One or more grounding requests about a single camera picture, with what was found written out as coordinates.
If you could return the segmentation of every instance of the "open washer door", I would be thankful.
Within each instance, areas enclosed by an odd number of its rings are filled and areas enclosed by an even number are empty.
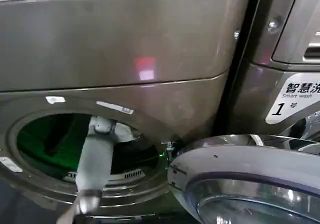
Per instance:
[[[319,146],[282,136],[215,136],[180,151],[168,182],[204,224],[320,223]]]

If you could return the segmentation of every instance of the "front-loading washing machine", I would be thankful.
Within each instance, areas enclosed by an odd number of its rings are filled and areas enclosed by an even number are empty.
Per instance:
[[[319,141],[320,2],[256,3],[242,63],[224,109],[224,132]]]
[[[211,135],[247,2],[0,0],[1,176],[72,203],[88,123],[103,117],[131,138],[114,147],[100,215],[180,210],[169,151]]]

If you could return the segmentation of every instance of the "white sticker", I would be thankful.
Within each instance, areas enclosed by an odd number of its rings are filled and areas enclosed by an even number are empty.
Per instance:
[[[281,88],[265,122],[277,124],[302,109],[320,101],[320,73],[290,76]]]
[[[22,173],[23,170],[17,166],[17,164],[14,163],[13,160],[11,160],[9,157],[1,156],[0,162],[5,165],[6,168],[8,168],[10,171],[14,173]]]
[[[66,99],[63,96],[46,96],[45,99],[49,104],[66,102]]]
[[[99,105],[99,106],[103,106],[105,108],[110,108],[110,109],[116,110],[118,112],[129,114],[129,115],[132,115],[132,113],[134,113],[134,110],[132,110],[130,108],[127,108],[127,107],[124,107],[124,106],[120,106],[120,105],[111,104],[111,103],[107,103],[107,102],[104,102],[104,101],[97,101],[96,104]]]

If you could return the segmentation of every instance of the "smart wash label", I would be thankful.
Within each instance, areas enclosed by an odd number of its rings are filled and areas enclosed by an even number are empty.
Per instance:
[[[320,73],[294,74],[285,81],[265,122],[271,125],[280,123],[319,101]]]

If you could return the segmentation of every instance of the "number 1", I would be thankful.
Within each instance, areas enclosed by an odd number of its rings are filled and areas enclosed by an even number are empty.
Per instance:
[[[281,112],[281,109],[284,107],[284,105],[285,105],[284,103],[278,104],[278,106],[280,106],[280,107],[276,113],[272,114],[272,116],[281,116],[280,112]]]

